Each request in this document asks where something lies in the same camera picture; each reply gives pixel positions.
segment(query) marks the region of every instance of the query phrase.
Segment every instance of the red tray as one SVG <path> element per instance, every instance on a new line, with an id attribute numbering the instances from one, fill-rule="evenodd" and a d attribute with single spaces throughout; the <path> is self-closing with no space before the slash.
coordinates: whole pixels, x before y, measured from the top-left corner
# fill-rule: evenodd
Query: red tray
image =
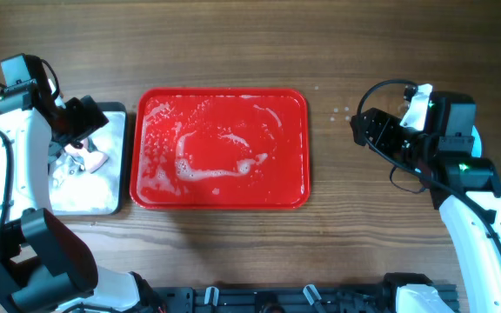
<path id="1" fill-rule="evenodd" d="M 289 89 L 153 89 L 130 196 L 146 209 L 295 209 L 311 193 L 307 104 Z"/>

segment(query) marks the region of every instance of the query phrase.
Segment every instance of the wood grain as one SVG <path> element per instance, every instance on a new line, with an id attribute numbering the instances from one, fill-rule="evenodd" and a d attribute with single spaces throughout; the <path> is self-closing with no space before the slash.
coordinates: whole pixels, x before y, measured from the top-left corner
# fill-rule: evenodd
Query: wood grain
<path id="1" fill-rule="evenodd" d="M 501 175 L 501 2 L 0 0 L 0 60 L 19 52 L 47 59 L 66 98 L 90 94 L 132 112 L 156 86 L 291 87 L 309 102 L 305 206 L 154 212 L 127 200 L 114 216 L 64 218 L 99 264 L 156 286 L 376 282 L 386 272 L 422 272 L 456 283 L 468 311 L 429 195 L 392 187 L 389 164 L 352 142 L 345 117 L 388 78 L 469 93 L 484 153 Z M 396 113 L 401 92 L 381 90 L 371 105 Z M 417 186 L 403 174 L 397 181 Z"/>

